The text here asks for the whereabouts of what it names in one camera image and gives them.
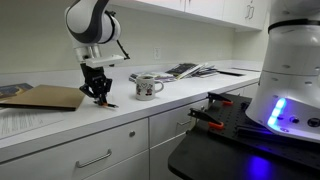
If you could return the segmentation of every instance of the mug handle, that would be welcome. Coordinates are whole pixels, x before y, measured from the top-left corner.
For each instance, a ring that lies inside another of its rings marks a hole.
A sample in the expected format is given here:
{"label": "mug handle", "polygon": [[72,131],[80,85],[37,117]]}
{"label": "mug handle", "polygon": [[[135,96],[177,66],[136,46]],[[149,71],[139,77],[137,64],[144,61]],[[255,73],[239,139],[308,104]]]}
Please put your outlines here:
{"label": "mug handle", "polygon": [[155,81],[154,81],[154,83],[160,83],[160,84],[161,84],[161,88],[160,88],[160,89],[158,89],[158,90],[155,90],[155,93],[158,93],[158,92],[160,92],[160,91],[162,91],[162,90],[163,90],[164,85],[163,85],[163,83],[162,83],[161,81],[159,81],[159,80],[155,80]]}

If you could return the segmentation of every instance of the drawer handle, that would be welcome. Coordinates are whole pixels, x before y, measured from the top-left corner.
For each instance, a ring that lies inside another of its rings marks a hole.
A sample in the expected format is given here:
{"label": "drawer handle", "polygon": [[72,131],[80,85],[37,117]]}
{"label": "drawer handle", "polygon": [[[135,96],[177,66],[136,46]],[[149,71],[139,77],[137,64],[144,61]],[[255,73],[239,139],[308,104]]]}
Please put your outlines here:
{"label": "drawer handle", "polygon": [[111,156],[111,154],[112,154],[111,149],[108,149],[108,152],[107,152],[106,155],[101,156],[101,157],[99,157],[99,158],[97,158],[97,159],[95,159],[95,160],[89,161],[89,162],[84,163],[84,164],[80,164],[80,162],[77,161],[77,162],[76,162],[76,167],[77,167],[77,168],[84,168],[84,167],[86,167],[86,166],[89,166],[90,164],[93,164],[93,163],[98,162],[98,161],[100,161],[100,160],[102,160],[102,159],[108,158],[109,156]]}
{"label": "drawer handle", "polygon": [[177,123],[178,125],[180,125],[180,126],[184,126],[184,125],[186,125],[186,124],[189,124],[189,123],[191,123],[191,120],[190,121],[186,121],[186,122],[183,122],[183,123]]}

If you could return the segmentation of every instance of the electrical outlet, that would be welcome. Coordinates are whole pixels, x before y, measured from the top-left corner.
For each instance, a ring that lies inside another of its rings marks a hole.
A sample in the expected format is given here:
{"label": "electrical outlet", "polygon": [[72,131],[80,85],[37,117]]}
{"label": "electrical outlet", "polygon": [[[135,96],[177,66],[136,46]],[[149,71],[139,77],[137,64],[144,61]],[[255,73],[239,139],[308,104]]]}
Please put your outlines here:
{"label": "electrical outlet", "polygon": [[156,47],[153,49],[153,57],[155,60],[161,59],[161,48],[160,47]]}

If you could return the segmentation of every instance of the upper cabinet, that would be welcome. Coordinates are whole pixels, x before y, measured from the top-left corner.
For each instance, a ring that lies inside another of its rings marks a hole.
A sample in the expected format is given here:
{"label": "upper cabinet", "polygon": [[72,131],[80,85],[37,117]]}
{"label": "upper cabinet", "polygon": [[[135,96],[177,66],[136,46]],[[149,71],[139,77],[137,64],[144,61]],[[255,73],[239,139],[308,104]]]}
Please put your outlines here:
{"label": "upper cabinet", "polygon": [[114,5],[193,19],[237,31],[262,30],[269,0],[111,0]]}
{"label": "upper cabinet", "polygon": [[224,0],[223,21],[263,29],[268,6],[267,0]]}

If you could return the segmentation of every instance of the white wall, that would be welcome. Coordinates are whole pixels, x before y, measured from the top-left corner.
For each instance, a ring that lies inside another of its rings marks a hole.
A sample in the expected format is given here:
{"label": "white wall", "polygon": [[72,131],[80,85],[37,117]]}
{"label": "white wall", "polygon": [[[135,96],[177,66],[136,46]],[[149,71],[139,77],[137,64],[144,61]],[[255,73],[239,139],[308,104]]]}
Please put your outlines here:
{"label": "white wall", "polygon": [[269,13],[263,31],[235,33],[233,59],[264,61],[269,38],[268,27]]}
{"label": "white wall", "polygon": [[[79,69],[64,25],[74,0],[0,0],[0,73]],[[234,32],[211,24],[113,7],[121,43],[132,57],[121,66],[231,59]],[[162,59],[153,59],[153,48]],[[119,51],[116,43],[103,54]]]}

